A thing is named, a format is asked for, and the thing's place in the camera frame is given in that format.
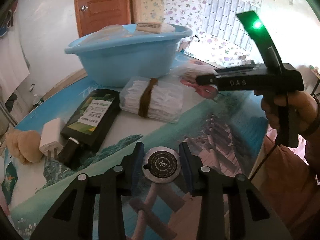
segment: package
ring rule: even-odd
[[[216,74],[215,72],[215,66],[212,66],[208,63],[205,63],[201,60],[190,58],[188,56],[181,56],[180,60],[181,65],[175,67],[170,71],[170,74],[173,76],[181,77],[182,79],[195,83],[196,77],[199,75],[205,75],[205,74]]]
[[[95,33],[88,35],[83,41],[79,43],[79,45],[102,42],[102,41],[107,41],[111,39],[127,38],[127,37],[133,37],[133,36],[145,35],[145,34],[150,34],[150,33],[141,32],[138,30],[135,30],[133,33],[130,33],[127,29],[122,27],[122,25],[110,25],[102,28],[101,30]]]
[[[176,28],[168,23],[137,23],[136,30],[149,33],[173,33]]]
[[[120,92],[120,108],[138,114],[140,98],[147,88],[150,79],[132,77]],[[183,88],[158,81],[153,86],[148,117],[166,122],[178,122],[183,104]]]

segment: door frame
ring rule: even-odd
[[[77,22],[77,29],[78,29],[78,35],[79,38],[83,36],[82,28],[81,28],[81,21],[80,21],[80,9],[79,9],[79,3],[78,0],[75,1],[75,11],[76,11],[76,22]]]
[[[133,9],[132,6],[134,5],[134,8],[137,7],[136,2],[137,0],[134,0],[135,2],[133,2],[133,0],[128,0],[128,4],[127,4],[127,13],[129,15],[129,22],[132,23],[132,19],[136,18],[136,14],[137,14],[137,9]],[[80,16],[80,8],[79,8],[79,3],[78,0],[74,0],[75,2],[75,12],[76,12],[76,22],[77,22],[77,29],[78,29],[78,35],[79,38],[83,37],[83,32],[82,32],[82,28],[81,28],[81,16]]]

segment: beige plush toy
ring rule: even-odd
[[[36,163],[42,157],[39,150],[41,136],[37,131],[10,129],[6,133],[6,142],[10,154],[22,164]]]

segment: hand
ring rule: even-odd
[[[271,100],[269,91],[255,91],[256,96],[263,95],[261,108],[266,112],[266,117],[273,129],[279,129],[277,106],[286,106],[284,95],[274,96]],[[288,103],[298,111],[299,133],[304,132],[316,119],[318,105],[315,99],[305,91],[288,93]]]

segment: stack of white masks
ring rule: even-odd
[[[132,78],[120,92],[120,108],[137,114],[140,98],[149,84],[149,79]],[[177,122],[181,115],[183,104],[182,87],[159,81],[153,86],[148,117],[166,122]]]

